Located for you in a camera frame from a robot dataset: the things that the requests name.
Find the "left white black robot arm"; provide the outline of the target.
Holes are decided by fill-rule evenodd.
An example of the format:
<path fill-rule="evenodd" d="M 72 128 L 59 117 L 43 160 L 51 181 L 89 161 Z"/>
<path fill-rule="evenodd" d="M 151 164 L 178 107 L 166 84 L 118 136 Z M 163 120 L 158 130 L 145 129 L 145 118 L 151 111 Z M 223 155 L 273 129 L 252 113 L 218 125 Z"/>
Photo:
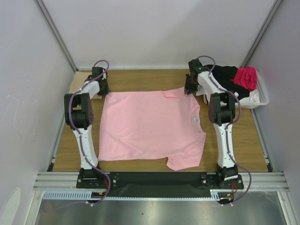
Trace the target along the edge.
<path fill-rule="evenodd" d="M 94 114 L 91 99 L 109 91 L 107 70 L 94 66 L 79 90 L 64 95 L 65 122 L 75 135 L 81 159 L 77 188 L 99 188 L 105 179 L 100 172 L 92 140 Z"/>

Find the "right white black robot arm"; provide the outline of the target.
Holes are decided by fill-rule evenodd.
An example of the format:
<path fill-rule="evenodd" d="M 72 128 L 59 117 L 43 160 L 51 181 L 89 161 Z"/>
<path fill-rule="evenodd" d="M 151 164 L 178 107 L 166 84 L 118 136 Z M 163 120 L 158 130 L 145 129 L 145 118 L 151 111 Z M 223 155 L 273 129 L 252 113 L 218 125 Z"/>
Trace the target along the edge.
<path fill-rule="evenodd" d="M 241 113 L 240 102 L 215 79 L 212 68 L 203 66 L 199 59 L 191 60 L 188 66 L 185 93 L 196 93 L 198 88 L 203 88 L 204 93 L 210 98 L 208 117 L 216 131 L 218 147 L 217 172 L 211 185 L 219 189 L 243 189 L 239 166 L 234 158 L 232 140 L 233 124 L 239 120 L 235 118 L 235 104 L 238 104 Z"/>

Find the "pink t shirt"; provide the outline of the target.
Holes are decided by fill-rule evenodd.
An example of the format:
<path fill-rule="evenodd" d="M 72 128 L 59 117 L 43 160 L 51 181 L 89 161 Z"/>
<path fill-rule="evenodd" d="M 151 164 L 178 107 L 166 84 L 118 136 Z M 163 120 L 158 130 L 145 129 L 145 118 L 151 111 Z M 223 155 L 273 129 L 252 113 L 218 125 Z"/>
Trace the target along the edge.
<path fill-rule="evenodd" d="M 199 113 L 196 98 L 183 88 L 110 93 L 101 115 L 98 159 L 166 158 L 174 171 L 196 167 L 206 140 Z"/>

